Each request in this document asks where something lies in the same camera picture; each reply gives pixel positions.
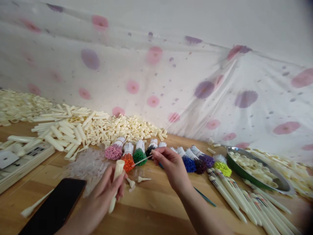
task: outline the table surface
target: table surface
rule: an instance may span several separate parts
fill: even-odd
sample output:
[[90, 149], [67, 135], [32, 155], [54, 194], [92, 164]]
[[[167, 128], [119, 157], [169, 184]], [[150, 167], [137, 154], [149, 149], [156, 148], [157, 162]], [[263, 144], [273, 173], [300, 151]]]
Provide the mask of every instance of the table surface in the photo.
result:
[[[31, 133], [33, 123], [19, 122], [8, 127], [0, 127], [0, 141], [5, 142], [9, 135], [36, 136]], [[207, 143], [180, 136], [168, 135], [165, 140], [168, 147], [182, 146], [184, 149], [196, 145], [202, 152], [207, 153]], [[225, 154], [223, 147], [216, 152]], [[59, 176], [69, 163], [63, 158], [65, 153], [56, 151], [52, 156], [34, 168], [29, 174], [16, 182], [0, 195], [0, 234], [18, 234], [30, 219], [23, 218], [20, 213], [46, 195], [61, 181]], [[164, 171], [148, 161], [138, 167], [145, 177], [152, 178], [137, 184], [132, 192], [126, 184], [124, 197], [116, 204], [114, 212], [105, 216], [93, 234], [195, 234], [181, 201], [171, 188]], [[129, 173], [134, 180], [135, 170]], [[238, 219], [226, 201], [215, 187], [209, 182], [207, 173], [197, 175], [189, 173], [194, 187], [214, 202], [217, 207], [209, 206], [210, 211], [224, 221], [235, 234], [266, 234], [262, 227], [253, 225], [248, 219], [245, 224]], [[249, 188], [233, 173], [232, 178], [246, 190]], [[310, 202], [301, 197], [289, 198], [283, 195], [272, 195], [285, 205], [292, 214], [286, 217], [300, 230], [305, 231], [308, 219], [312, 213]], [[74, 214], [82, 205], [80, 198]]]

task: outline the hand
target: hand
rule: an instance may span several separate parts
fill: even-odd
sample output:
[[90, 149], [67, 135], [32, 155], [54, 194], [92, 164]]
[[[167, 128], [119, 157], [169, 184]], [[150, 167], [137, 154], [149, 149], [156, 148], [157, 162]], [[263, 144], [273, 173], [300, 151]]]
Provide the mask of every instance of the hand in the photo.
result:
[[61, 234], [92, 233], [108, 212], [111, 200], [117, 192], [116, 200], [119, 201], [124, 195], [125, 171], [114, 181], [115, 165], [110, 165], [103, 173], [99, 183], [89, 195], [86, 203], [58, 232]]
[[151, 153], [154, 163], [161, 163], [164, 167], [167, 178], [177, 194], [192, 189], [183, 159], [178, 153], [167, 147], [157, 148]]

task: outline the wall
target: wall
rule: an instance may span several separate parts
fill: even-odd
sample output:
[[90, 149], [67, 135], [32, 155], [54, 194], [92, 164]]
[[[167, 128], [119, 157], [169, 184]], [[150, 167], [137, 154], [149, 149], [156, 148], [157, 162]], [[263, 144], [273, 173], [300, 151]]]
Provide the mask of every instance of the wall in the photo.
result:
[[45, 0], [115, 18], [142, 32], [193, 35], [232, 48], [247, 45], [273, 58], [313, 62], [312, 8], [305, 0]]

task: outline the metal bowl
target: metal bowl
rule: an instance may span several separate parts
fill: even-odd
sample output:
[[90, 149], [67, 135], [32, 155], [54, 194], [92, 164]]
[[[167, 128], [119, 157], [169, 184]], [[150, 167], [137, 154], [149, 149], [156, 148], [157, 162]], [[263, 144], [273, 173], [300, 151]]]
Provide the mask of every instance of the metal bowl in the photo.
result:
[[[243, 169], [239, 164], [237, 164], [230, 156], [229, 152], [234, 152], [234, 153], [239, 153], [240, 155], [245, 155], [247, 158], [249, 159], [254, 159], [257, 162], [260, 162], [263, 164], [263, 166], [266, 166], [270, 172], [272, 172], [274, 175], [277, 176], [276, 179], [273, 180], [273, 182], [275, 182], [278, 185], [278, 188], [273, 188], [271, 186], [269, 186], [268, 184], [264, 184], [261, 181], [259, 181], [258, 179], [256, 179], [255, 177], [253, 177], [252, 175], [250, 175], [249, 173], [247, 173], [245, 171], [245, 169]], [[282, 194], [287, 194], [287, 195], [294, 195], [295, 194], [295, 190], [294, 188], [290, 185], [290, 183], [288, 182], [288, 180], [286, 180], [286, 178], [281, 175], [278, 171], [276, 171], [275, 169], [273, 169], [271, 166], [269, 166], [267, 163], [263, 162], [261, 159], [259, 159], [258, 157], [254, 156], [253, 154], [240, 149], [240, 148], [236, 148], [236, 147], [227, 147], [227, 162], [228, 165], [238, 174], [240, 175], [242, 178], [249, 180], [251, 183], [253, 183], [254, 185], [256, 185], [259, 188], [263, 188], [263, 189], [267, 189], [267, 190], [276, 190]]]

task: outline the smartphone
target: smartphone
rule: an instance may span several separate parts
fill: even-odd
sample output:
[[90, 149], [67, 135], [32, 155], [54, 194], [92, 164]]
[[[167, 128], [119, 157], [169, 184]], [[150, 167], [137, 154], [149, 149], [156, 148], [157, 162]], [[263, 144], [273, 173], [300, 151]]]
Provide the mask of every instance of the smartphone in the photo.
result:
[[85, 185], [85, 180], [61, 180], [19, 235], [55, 234], [66, 222]]

